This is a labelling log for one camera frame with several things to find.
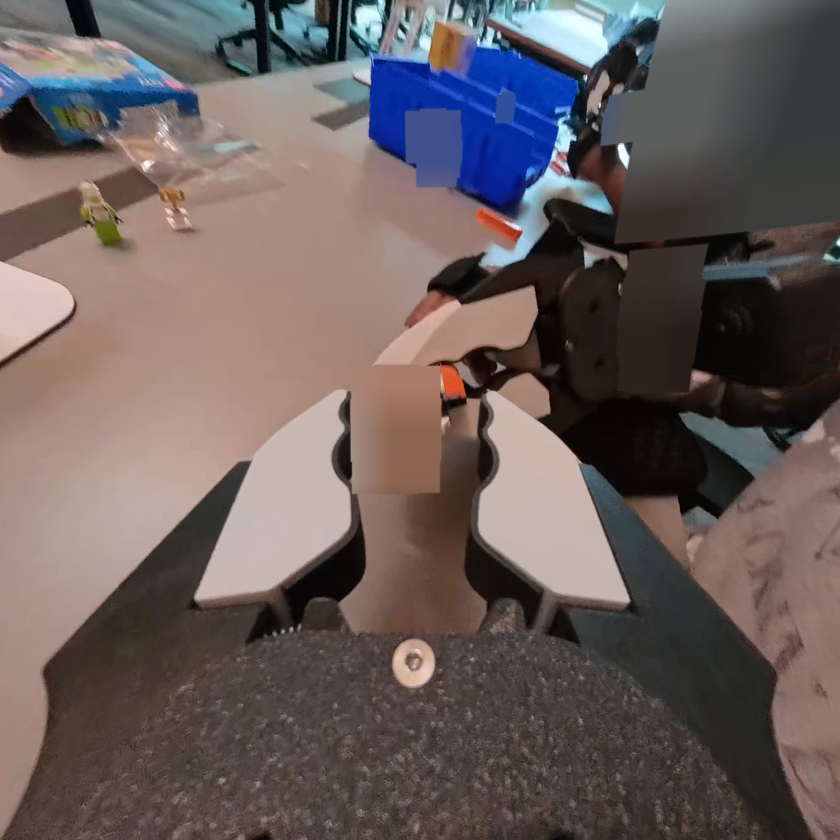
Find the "orange white lego car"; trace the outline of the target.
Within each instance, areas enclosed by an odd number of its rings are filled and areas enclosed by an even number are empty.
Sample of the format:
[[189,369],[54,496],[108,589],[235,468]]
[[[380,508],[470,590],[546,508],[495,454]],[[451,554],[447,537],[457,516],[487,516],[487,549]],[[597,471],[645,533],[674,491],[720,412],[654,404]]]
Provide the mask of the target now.
[[471,385],[464,381],[458,368],[452,364],[438,366],[440,376],[440,426],[445,434],[464,409],[469,400],[481,398],[487,391],[487,385]]

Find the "small gold trophy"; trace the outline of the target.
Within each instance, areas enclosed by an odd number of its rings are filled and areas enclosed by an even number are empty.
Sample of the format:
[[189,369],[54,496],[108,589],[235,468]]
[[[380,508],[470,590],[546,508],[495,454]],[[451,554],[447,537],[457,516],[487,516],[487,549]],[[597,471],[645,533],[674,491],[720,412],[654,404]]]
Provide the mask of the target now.
[[181,234],[193,232],[195,228],[186,210],[183,190],[173,186],[162,186],[158,194],[163,202],[164,213],[171,229]]

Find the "green minifigure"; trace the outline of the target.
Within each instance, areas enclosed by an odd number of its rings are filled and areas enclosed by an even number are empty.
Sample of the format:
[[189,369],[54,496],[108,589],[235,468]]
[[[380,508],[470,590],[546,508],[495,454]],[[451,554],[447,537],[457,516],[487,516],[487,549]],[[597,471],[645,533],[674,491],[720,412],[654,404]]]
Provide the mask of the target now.
[[116,210],[107,203],[94,182],[84,181],[78,184],[80,199],[80,219],[89,227],[100,245],[105,247],[125,248],[128,240],[123,237],[120,226],[122,219]]

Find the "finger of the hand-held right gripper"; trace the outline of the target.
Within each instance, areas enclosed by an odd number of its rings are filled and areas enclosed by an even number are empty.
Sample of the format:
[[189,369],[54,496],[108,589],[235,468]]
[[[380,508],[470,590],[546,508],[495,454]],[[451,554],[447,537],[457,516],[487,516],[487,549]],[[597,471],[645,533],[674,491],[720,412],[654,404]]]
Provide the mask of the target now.
[[516,350],[529,340],[538,311],[533,287],[471,303],[450,301],[404,330],[374,364],[454,364],[476,350]]
[[538,420],[551,414],[549,390],[528,372],[494,374],[486,385],[487,410],[501,398]]

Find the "black textured pad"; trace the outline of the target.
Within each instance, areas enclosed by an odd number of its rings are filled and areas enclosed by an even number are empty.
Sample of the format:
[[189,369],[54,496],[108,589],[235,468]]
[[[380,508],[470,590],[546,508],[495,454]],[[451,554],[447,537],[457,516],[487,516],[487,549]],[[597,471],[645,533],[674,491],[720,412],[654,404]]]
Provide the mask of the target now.
[[679,411],[663,403],[602,402],[559,437],[625,497],[678,497],[708,474],[697,439]]

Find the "clear plastic bag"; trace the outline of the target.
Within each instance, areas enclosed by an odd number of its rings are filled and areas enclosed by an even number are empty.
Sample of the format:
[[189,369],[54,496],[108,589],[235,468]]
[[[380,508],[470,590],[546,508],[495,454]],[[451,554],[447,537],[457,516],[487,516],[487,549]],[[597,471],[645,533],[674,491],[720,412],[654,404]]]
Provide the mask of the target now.
[[270,171],[270,159],[251,140],[173,101],[122,110],[100,141],[120,151],[157,187],[244,183]]

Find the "white book stand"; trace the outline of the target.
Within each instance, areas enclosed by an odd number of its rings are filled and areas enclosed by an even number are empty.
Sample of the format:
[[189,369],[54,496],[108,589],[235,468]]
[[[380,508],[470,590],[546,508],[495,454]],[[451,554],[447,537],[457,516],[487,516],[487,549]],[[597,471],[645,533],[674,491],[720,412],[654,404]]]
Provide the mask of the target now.
[[60,283],[1,263],[1,364],[67,323],[77,308]]

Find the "blue cardboard box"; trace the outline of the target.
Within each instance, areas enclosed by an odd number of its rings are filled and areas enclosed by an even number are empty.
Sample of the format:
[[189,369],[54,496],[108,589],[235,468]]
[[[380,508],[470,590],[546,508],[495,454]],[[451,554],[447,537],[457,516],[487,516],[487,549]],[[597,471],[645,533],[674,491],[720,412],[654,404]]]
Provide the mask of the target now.
[[2,28],[2,147],[94,143],[152,107],[200,112],[193,89],[118,42]]

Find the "orange small flat object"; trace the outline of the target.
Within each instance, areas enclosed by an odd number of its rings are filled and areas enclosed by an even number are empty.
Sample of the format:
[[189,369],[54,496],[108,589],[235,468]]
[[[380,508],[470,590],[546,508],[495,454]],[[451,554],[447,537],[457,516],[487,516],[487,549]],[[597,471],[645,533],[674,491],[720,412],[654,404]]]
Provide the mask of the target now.
[[522,236],[522,227],[519,224],[485,206],[476,210],[476,221],[490,232],[495,242],[504,244],[506,248],[513,248]]

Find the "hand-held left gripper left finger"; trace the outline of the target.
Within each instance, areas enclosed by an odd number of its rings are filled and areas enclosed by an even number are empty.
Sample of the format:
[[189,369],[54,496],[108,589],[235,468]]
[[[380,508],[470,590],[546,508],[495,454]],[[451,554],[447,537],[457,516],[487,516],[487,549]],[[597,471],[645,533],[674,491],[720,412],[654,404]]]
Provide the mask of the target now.
[[255,452],[195,591],[202,608],[267,604],[300,612],[342,600],[364,574],[364,534],[350,489],[350,394],[334,391]]

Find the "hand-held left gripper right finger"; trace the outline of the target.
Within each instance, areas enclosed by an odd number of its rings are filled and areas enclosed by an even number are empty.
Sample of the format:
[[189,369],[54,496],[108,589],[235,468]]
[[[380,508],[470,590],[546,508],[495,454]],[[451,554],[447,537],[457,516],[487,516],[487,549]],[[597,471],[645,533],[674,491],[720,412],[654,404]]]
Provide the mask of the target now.
[[497,392],[481,399],[478,439],[466,555],[474,590],[489,604],[512,599],[526,614],[625,611],[631,599],[579,459]]

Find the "blue storage bin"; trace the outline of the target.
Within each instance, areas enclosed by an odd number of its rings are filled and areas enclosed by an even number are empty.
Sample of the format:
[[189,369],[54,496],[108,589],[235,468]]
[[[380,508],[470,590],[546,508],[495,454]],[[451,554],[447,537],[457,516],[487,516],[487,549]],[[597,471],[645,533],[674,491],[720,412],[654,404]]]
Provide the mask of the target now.
[[454,187],[506,211],[549,167],[576,91],[558,71],[490,47],[476,48],[466,73],[375,56],[369,136],[414,167],[418,187]]

